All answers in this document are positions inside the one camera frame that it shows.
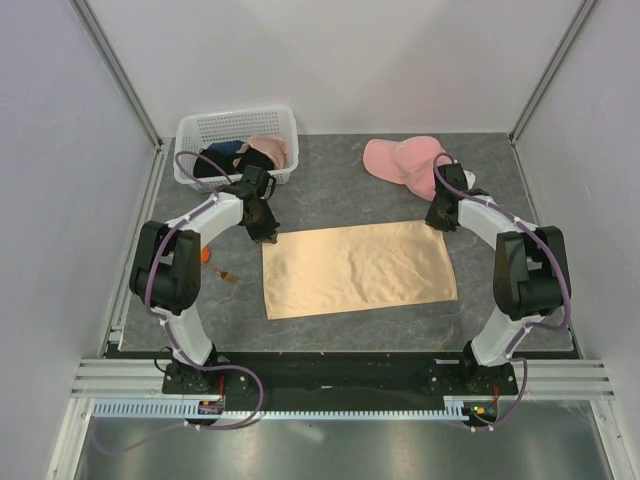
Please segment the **peach cloth napkin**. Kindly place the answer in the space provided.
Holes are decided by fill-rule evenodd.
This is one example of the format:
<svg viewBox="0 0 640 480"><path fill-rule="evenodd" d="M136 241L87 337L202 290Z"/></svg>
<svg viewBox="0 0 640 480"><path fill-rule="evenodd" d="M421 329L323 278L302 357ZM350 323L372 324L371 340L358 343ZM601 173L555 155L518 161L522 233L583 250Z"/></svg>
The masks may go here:
<svg viewBox="0 0 640 480"><path fill-rule="evenodd" d="M262 258L270 320L458 299L443 234L420 220L283 233Z"/></svg>

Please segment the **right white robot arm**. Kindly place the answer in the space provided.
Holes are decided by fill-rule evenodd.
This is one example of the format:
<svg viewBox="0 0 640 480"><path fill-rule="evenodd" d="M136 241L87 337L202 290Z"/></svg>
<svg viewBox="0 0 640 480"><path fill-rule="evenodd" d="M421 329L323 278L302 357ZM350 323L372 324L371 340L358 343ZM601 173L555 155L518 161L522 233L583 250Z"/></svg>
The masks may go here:
<svg viewBox="0 0 640 480"><path fill-rule="evenodd" d="M482 189L471 189L466 172L450 155L434 159L435 197L425 223L441 232L462 227L494 251L495 309L481 333L463 350L458 381L467 392L483 392L494 381L492 367L513 353L534 329L564 331L571 323L571 282L564 235L555 226L522 220Z"/></svg>

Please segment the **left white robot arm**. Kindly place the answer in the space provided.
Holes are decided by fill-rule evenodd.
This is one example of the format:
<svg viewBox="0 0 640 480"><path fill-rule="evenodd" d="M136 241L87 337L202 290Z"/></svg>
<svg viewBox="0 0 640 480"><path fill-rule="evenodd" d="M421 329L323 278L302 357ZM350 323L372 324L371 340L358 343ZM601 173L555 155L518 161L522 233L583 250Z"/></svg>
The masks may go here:
<svg viewBox="0 0 640 480"><path fill-rule="evenodd" d="M201 250L241 226L256 243L275 243L280 223L268 204L275 178L255 166L203 203L166 223L148 221L139 234L129 288L165 330L172 354L187 365L185 382L208 393L219 382L217 353L196 307Z"/></svg>

